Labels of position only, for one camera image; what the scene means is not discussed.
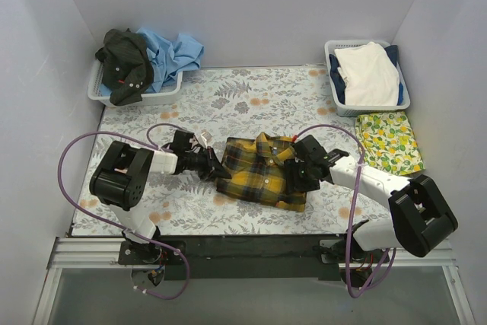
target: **white laundry basket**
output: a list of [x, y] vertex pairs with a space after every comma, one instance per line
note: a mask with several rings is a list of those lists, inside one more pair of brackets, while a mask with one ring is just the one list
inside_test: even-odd
[[[92, 100], [99, 100], [108, 107], [117, 107], [110, 103], [110, 97], [104, 97], [100, 93], [101, 79], [103, 77], [103, 63], [95, 60], [91, 70], [90, 82], [88, 84], [88, 97]], [[176, 86], [162, 87], [161, 93], [147, 93], [142, 95], [142, 101], [127, 104], [127, 106], [157, 106], [159, 104], [173, 104], [180, 96], [183, 72], [177, 74]]]
[[[366, 45], [369, 42], [375, 42], [380, 44], [382, 47], [388, 47], [390, 44], [385, 41], [375, 41], [375, 40], [339, 40], [339, 41], [328, 41], [325, 43], [325, 57], [326, 57], [326, 67], [328, 68], [328, 75], [329, 70], [331, 69], [331, 65], [329, 62], [329, 55], [335, 55], [335, 49], [345, 49], [347, 47], [358, 47], [362, 45]], [[411, 104], [409, 99], [408, 89], [406, 87], [406, 83], [404, 82], [404, 77], [401, 72], [401, 68], [399, 67], [399, 63], [397, 63], [397, 71], [399, 72], [399, 82], [403, 85], [403, 102], [399, 106], [347, 106], [342, 104], [338, 100], [338, 95], [336, 94], [335, 83], [329, 78], [329, 82], [332, 87], [333, 93], [333, 100], [336, 104], [336, 113], [339, 116], [343, 117], [353, 117], [358, 116], [359, 114], [368, 114], [373, 112], [384, 112], [387, 110], [405, 110]]]

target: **white wall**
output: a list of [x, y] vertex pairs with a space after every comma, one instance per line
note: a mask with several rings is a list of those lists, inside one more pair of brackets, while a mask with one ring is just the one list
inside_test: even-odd
[[100, 44], [112, 27], [191, 33], [205, 66], [323, 62], [327, 40], [391, 41], [413, 0], [75, 0]]
[[[57, 187], [59, 155], [100, 118], [86, 97], [95, 48], [72, 0], [0, 0], [0, 45], [0, 323], [27, 324], [72, 216]], [[91, 144], [65, 169], [74, 196]]]
[[451, 240], [478, 324], [487, 323], [486, 25], [487, 0], [415, 0], [394, 41], [427, 174], [459, 221]]

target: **floral tablecloth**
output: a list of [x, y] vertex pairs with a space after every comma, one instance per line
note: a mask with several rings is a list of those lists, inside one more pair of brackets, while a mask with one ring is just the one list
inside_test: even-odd
[[[195, 133], [209, 132], [209, 144], [219, 158], [228, 136], [256, 138], [260, 132], [293, 136], [302, 129], [331, 123], [354, 132], [355, 119], [336, 115], [323, 67], [206, 69], [185, 72], [181, 98], [172, 105], [106, 108], [100, 130], [120, 132], [145, 141], [147, 128], [169, 122]], [[173, 130], [158, 127], [151, 138], [170, 142]], [[333, 129], [313, 135], [327, 151], [341, 148], [358, 157], [355, 142]], [[88, 165], [79, 204], [116, 220], [108, 207], [92, 196], [88, 184], [112, 138], [98, 136]], [[140, 205], [162, 234], [319, 234], [346, 229], [352, 191], [322, 183], [307, 196], [304, 212], [290, 212], [230, 199], [213, 183], [201, 182], [193, 172], [177, 176], [150, 174]], [[387, 210], [359, 196], [355, 220], [387, 217]], [[120, 230], [76, 212], [72, 235], [120, 235]]]

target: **white cloth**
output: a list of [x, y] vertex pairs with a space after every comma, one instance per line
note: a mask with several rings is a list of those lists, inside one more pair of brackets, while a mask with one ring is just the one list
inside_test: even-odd
[[345, 82], [345, 104], [349, 106], [396, 106], [399, 72], [384, 48], [375, 42], [359, 47], [335, 49], [339, 74]]

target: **yellow floral cloth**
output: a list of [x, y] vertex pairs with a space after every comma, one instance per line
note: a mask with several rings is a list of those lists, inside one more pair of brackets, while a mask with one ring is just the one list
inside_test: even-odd
[[424, 169], [418, 144], [404, 112], [363, 114], [355, 121], [355, 133], [365, 147], [364, 162], [395, 175]]

